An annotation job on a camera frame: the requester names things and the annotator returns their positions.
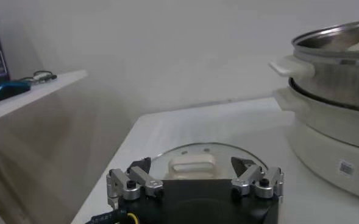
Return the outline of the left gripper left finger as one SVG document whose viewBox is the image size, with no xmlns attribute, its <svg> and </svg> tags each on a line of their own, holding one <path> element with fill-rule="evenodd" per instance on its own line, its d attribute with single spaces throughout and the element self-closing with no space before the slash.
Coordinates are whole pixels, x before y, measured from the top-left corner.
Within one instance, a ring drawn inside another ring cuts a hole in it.
<svg viewBox="0 0 359 224">
<path fill-rule="evenodd" d="M 164 194 L 163 181 L 149 175 L 152 160 L 150 157 L 133 161 L 125 172 L 110 169 L 106 175 L 107 202 L 113 209 L 119 208 L 120 199 L 128 202 L 144 196 L 161 198 Z"/>
</svg>

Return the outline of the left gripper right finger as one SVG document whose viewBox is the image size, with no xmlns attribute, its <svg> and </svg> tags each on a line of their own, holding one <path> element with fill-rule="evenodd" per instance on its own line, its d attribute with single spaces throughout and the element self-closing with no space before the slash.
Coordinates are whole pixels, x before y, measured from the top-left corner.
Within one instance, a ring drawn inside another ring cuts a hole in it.
<svg viewBox="0 0 359 224">
<path fill-rule="evenodd" d="M 231 201 L 234 204 L 251 194 L 262 200 L 275 198 L 283 203 L 284 173 L 279 167 L 263 169 L 250 159 L 231 157 L 236 177 L 231 180 Z"/>
</svg>

